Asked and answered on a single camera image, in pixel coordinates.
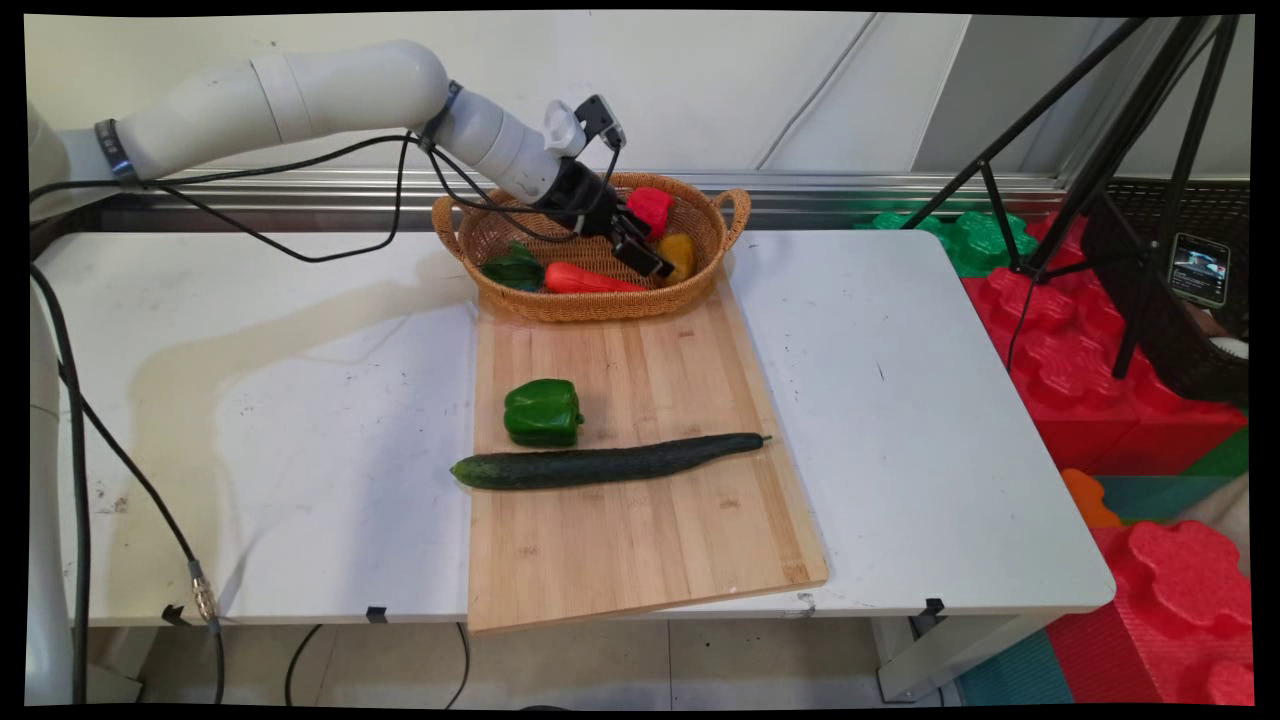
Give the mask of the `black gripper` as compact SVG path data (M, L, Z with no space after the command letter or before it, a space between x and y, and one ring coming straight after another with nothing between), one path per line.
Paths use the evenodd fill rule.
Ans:
M668 278L675 265L652 250L652 224L621 201L611 181L613 158L603 176L576 158L561 158L549 190L535 202L535 213L568 231L563 236L535 233L541 241L605 237L612 255L643 277Z

